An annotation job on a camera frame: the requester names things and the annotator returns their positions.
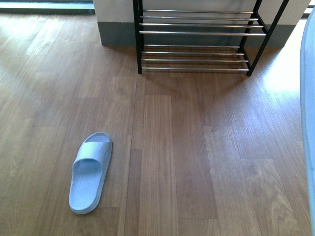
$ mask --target metal shoe rack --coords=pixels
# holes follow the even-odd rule
[[[142,74],[142,70],[244,71],[250,76],[288,2],[283,0],[271,26],[267,27],[258,13],[262,0],[256,1],[252,11],[143,9],[142,0],[133,0],[138,73]],[[240,42],[229,46],[145,44],[146,35],[220,36],[227,40],[237,37]],[[264,37],[253,62],[244,48],[249,37]]]

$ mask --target wall baseboard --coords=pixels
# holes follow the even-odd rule
[[[135,45],[133,23],[98,22],[102,45]],[[283,47],[294,30],[294,25],[277,25],[267,47]],[[176,30],[167,27],[165,31]],[[147,35],[146,44],[182,45],[239,45],[241,37],[195,35]],[[259,47],[263,37],[249,37],[246,46]]]

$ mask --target laminate flooring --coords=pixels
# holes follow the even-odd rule
[[[95,16],[0,14],[0,235],[310,236],[304,25],[250,77],[138,75],[135,47],[102,46]],[[98,131],[105,185],[76,215],[71,166]]]

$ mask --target wall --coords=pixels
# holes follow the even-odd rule
[[[144,9],[251,11],[254,0],[143,0]],[[290,0],[268,46],[283,46],[310,0]],[[271,24],[282,0],[263,0],[259,14]],[[132,0],[94,0],[102,44],[134,44]]]

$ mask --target slide sandal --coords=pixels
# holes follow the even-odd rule
[[[106,133],[94,133],[81,145],[72,165],[69,194],[71,210],[86,214],[99,202],[107,173],[113,142]]]

